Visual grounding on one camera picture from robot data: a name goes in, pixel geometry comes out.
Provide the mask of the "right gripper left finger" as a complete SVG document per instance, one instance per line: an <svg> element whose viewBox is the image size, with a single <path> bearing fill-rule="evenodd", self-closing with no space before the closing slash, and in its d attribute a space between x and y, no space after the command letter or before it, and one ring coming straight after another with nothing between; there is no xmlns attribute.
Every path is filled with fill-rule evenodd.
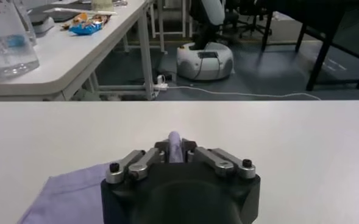
<svg viewBox="0 0 359 224"><path fill-rule="evenodd" d="M156 142L148 151L133 150L123 159L111 162L105 173L105 180L109 184L119 184L126 178L142 180L148 176L153 164L166 163L169 155L169 142Z"/></svg>

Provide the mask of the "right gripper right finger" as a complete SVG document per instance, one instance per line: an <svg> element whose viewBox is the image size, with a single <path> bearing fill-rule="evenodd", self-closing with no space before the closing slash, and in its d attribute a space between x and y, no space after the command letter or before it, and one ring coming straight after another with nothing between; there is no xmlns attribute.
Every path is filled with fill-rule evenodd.
<svg viewBox="0 0 359 224"><path fill-rule="evenodd" d="M256 167L250 159L239 159L220 148L206 149L198 146L195 141L182 139L182 151L186 162L205 163L220 177L235 174L243 180L249 180L257 175Z"/></svg>

